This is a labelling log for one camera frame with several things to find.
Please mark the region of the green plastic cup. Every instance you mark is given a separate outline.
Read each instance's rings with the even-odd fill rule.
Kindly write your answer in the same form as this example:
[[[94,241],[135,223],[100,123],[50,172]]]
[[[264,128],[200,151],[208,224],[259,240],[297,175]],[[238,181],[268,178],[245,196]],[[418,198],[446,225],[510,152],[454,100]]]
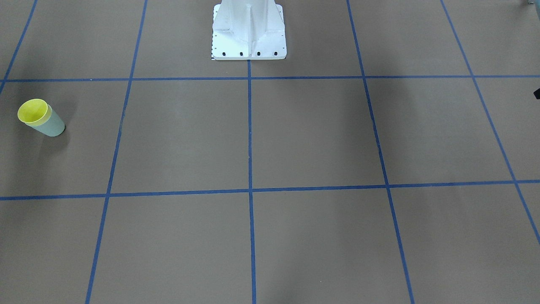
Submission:
[[[40,125],[29,125],[49,137],[56,137],[65,131],[66,125],[58,114],[47,106],[46,114],[39,120]]]

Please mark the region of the yellow plastic cup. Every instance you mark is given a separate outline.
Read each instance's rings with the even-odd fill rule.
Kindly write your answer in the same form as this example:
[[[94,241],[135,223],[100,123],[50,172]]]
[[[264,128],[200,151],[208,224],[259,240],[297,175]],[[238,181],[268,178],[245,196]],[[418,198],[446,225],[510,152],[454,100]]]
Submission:
[[[24,102],[17,111],[17,117],[30,127],[39,127],[52,117],[51,106],[42,99],[31,99]]]

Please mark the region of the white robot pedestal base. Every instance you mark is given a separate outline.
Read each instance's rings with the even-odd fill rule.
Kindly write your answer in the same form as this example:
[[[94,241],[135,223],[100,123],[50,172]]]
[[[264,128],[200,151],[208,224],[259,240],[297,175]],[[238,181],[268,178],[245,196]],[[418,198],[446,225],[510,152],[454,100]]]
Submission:
[[[287,57],[283,7],[273,0],[222,0],[213,8],[213,60]]]

